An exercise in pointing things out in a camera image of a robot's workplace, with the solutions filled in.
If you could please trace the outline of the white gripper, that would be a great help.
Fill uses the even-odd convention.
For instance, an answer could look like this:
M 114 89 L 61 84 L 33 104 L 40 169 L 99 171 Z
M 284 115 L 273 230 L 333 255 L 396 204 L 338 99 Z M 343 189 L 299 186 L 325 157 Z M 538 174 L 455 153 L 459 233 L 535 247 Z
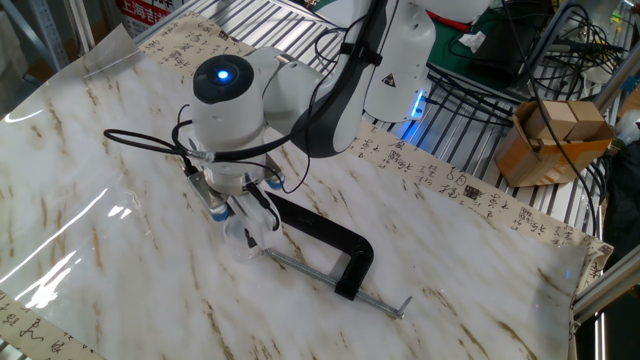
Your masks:
M 263 207 L 250 193 L 231 196 L 233 211 L 227 219 L 227 243 L 233 250 L 263 250 L 281 235 L 281 220 L 271 200 Z

